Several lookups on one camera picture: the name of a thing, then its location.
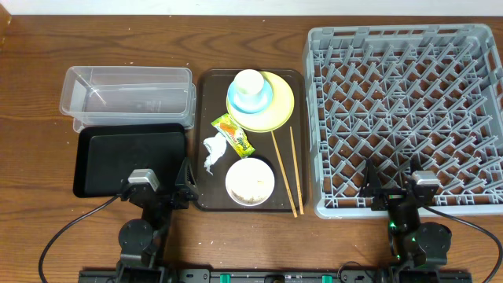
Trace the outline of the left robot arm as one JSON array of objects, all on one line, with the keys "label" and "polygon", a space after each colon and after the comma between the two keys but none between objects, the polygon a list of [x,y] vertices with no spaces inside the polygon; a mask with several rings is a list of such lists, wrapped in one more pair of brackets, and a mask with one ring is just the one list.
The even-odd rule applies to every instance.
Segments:
[{"label": "left robot arm", "polygon": [[152,169],[135,169],[119,197],[142,209],[141,218],[125,223],[119,232],[121,247],[116,282],[176,282],[175,271],[163,266],[163,249],[174,210],[187,209],[198,199],[189,158],[182,161],[173,186],[160,184]]}]

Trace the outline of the white tissue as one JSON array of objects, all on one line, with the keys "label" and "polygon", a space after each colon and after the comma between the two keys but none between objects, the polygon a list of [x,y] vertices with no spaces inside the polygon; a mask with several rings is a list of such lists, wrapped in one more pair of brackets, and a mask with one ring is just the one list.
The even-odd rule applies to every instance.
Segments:
[{"label": "white tissue", "polygon": [[207,173],[213,175],[211,167],[225,154],[227,140],[223,134],[217,133],[214,137],[206,138],[203,144],[208,151],[208,156],[204,161],[204,168]]}]

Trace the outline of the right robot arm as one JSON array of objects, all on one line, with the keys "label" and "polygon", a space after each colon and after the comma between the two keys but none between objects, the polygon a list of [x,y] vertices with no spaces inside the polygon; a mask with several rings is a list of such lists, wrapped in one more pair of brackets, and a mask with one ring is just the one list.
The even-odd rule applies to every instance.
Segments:
[{"label": "right robot arm", "polygon": [[412,174],[405,185],[384,187],[371,160],[365,162],[360,197],[372,200],[373,211],[389,217],[388,241],[398,263],[378,270],[375,282],[439,282],[438,268],[447,264],[452,232],[437,222],[422,222],[419,209],[433,199],[440,181],[433,171],[411,163]]}]

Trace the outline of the wooden chopstick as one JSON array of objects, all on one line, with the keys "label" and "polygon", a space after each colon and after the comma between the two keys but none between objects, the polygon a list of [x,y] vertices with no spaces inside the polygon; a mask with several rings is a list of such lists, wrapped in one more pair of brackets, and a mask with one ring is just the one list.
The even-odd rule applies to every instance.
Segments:
[{"label": "wooden chopstick", "polygon": [[302,195],[302,190],[301,190],[301,182],[300,182],[300,177],[299,177],[299,166],[298,166],[297,154],[296,154],[296,144],[295,144],[292,126],[289,127],[289,132],[290,132],[290,140],[291,140],[291,148],[292,148],[292,159],[293,159],[295,178],[296,178],[296,190],[297,190],[297,196],[298,196],[298,202],[299,202],[299,213],[301,215],[304,215],[303,195]]},{"label": "wooden chopstick", "polygon": [[285,190],[286,190],[286,193],[287,193],[287,196],[288,196],[290,207],[292,209],[292,214],[293,214],[294,218],[297,218],[298,217],[297,210],[296,210],[296,207],[295,207],[294,200],[292,198],[292,192],[291,192],[291,189],[290,189],[290,186],[289,186],[289,183],[288,183],[288,177],[287,177],[286,172],[285,172],[283,160],[281,158],[281,153],[280,153],[280,150],[279,150],[278,145],[277,145],[277,140],[275,138],[275,135],[274,135],[273,131],[271,131],[270,134],[271,134],[271,137],[272,137],[272,140],[273,140],[273,144],[274,144],[274,149],[275,149],[275,153],[276,153],[276,156],[277,156],[277,160],[278,160],[278,163],[280,165],[281,175],[282,175],[282,178],[284,180]]}]

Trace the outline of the green yellow snack wrapper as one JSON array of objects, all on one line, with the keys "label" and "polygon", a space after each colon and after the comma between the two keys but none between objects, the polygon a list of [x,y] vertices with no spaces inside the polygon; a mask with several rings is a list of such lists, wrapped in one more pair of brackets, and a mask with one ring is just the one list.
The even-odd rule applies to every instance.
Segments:
[{"label": "green yellow snack wrapper", "polygon": [[226,138],[241,159],[255,152],[244,130],[232,120],[228,113],[215,119],[211,125]]}]

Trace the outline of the white bowl with rice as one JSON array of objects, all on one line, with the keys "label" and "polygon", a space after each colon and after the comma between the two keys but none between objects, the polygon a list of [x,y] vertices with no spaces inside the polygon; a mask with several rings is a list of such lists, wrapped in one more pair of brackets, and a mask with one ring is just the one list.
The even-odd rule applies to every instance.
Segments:
[{"label": "white bowl with rice", "polygon": [[226,173],[225,187],[237,204],[253,207],[272,195],[275,176],[272,168],[257,158],[245,158],[234,163]]}]

